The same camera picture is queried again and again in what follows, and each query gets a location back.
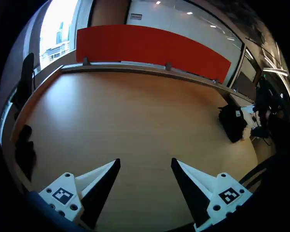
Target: screw hole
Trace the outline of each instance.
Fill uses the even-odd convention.
[[[215,211],[220,210],[220,206],[219,205],[214,205],[213,210],[215,210]]]
[[[75,204],[72,204],[72,205],[70,205],[70,209],[71,209],[71,210],[77,210],[77,209],[78,209],[78,207],[77,207],[77,205],[75,205]]]
[[[58,210],[58,214],[60,214],[63,217],[65,216],[65,213],[63,211],[61,211],[61,210]]]

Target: desk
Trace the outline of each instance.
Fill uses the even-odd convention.
[[[172,157],[237,180],[258,163],[250,140],[227,138],[218,120],[218,107],[226,104],[213,88],[172,78],[62,74],[27,117],[37,154],[33,188],[120,158],[98,231],[166,231],[190,223]]]
[[[240,98],[234,94],[230,94],[230,97],[235,102],[235,104],[237,106],[240,106],[240,107],[249,106],[249,105],[254,104],[253,101],[249,102],[249,101],[247,101],[243,98]],[[247,111],[244,110],[243,115],[244,115],[244,119],[246,120],[246,122],[250,128],[254,129],[255,127],[258,126],[258,124],[255,121],[253,121],[253,119],[252,119],[252,116],[255,116],[255,114],[247,113]],[[258,122],[260,122],[260,118],[258,116],[258,113],[256,113],[256,115],[257,115]]]

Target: cable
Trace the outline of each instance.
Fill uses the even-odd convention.
[[[36,90],[36,74],[34,71],[33,71],[33,88],[34,90]]]
[[[265,139],[264,138],[262,138],[263,139],[263,141],[268,145],[268,146],[271,146],[272,144],[268,144],[266,141],[265,141]]]
[[[256,117],[256,123],[257,123],[257,125],[259,126],[259,124],[258,124],[258,120],[257,120],[257,112],[255,112],[254,115],[255,115],[255,117]],[[263,141],[264,141],[268,146],[271,146],[271,144],[268,144],[268,143],[265,141],[264,138],[262,138],[262,139],[263,139]]]
[[[254,115],[255,115],[255,117],[256,117],[257,125],[259,126],[259,124],[258,124],[258,120],[257,120],[257,112],[254,112]]]

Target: window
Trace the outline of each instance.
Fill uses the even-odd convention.
[[[231,62],[224,85],[235,75],[242,54],[242,41],[207,11],[184,0],[132,0],[127,24],[154,27],[193,39]],[[141,19],[131,15],[142,15]]]
[[[70,49],[70,30],[78,0],[52,0],[43,19],[40,33],[40,65],[44,69]]]
[[[260,74],[261,69],[257,61],[252,56],[251,52],[246,48],[239,74],[231,87],[246,97],[255,100],[256,91],[253,81],[257,76],[260,76]]]

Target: glass wall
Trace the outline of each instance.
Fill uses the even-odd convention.
[[[132,0],[127,24],[171,31],[219,53],[231,62],[224,85],[235,74],[242,54],[242,41],[214,16],[191,3],[184,0]]]
[[[70,52],[71,23],[78,0],[53,0],[40,34],[41,69]]]

